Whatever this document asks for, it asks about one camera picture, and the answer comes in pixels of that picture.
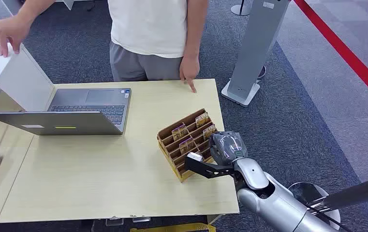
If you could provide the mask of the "person's right hand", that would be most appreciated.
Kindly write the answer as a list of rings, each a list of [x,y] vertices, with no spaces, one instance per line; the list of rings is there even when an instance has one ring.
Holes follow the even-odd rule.
[[[0,19],[0,56],[9,55],[8,43],[11,44],[15,54],[19,54],[20,45],[29,33],[32,20],[19,15]]]

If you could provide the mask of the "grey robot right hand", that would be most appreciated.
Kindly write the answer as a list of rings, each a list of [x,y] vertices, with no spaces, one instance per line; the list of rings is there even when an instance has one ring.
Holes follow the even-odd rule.
[[[248,156],[247,148],[239,132],[217,131],[209,137],[210,154],[218,165],[227,166]]]

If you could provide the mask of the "person's left hand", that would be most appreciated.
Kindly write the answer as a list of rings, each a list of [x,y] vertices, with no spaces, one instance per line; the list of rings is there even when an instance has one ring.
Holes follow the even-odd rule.
[[[195,88],[193,80],[197,77],[200,71],[198,54],[184,55],[179,67],[179,71],[180,80],[183,83],[188,84],[191,88],[191,91],[193,93],[196,93],[197,90]]]

